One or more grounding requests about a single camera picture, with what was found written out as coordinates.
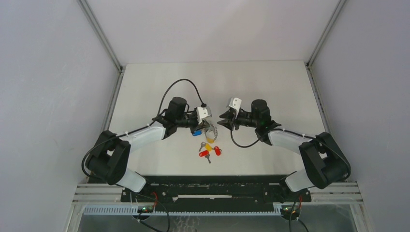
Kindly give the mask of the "large keyring with yellow handle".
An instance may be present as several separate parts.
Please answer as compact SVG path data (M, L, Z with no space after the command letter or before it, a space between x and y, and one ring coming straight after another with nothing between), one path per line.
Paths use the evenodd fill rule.
M213 124L210 124L206 129L204 129L204 132L205 139L209 144L213 144L217 140L218 130Z

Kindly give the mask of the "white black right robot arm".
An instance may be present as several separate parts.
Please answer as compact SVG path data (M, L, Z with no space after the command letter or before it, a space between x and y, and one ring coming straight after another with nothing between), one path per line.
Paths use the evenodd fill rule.
M254 100L249 112L241 108L241 102L239 98L231 98L218 124L230 133L241 126L254 128L258 141L301 156L303 169L287 175L280 182L279 194L283 200L292 201L301 190L324 189L350 177L351 165L330 133L309 136L285 129L272 119L265 100Z

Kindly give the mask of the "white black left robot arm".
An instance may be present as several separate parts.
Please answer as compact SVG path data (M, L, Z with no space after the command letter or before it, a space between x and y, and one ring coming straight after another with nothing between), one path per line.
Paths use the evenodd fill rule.
M109 130L103 131L83 157L82 170L87 176L94 173L97 178L109 185L117 185L132 191L132 195L144 202L150 198L151 188L147 180L128 168L130 153L150 143L164 140L178 128L188 128L194 134L201 130L209 116L206 104L193 111L186 110L184 98L174 97L166 109L159 112L146 126L118 135Z

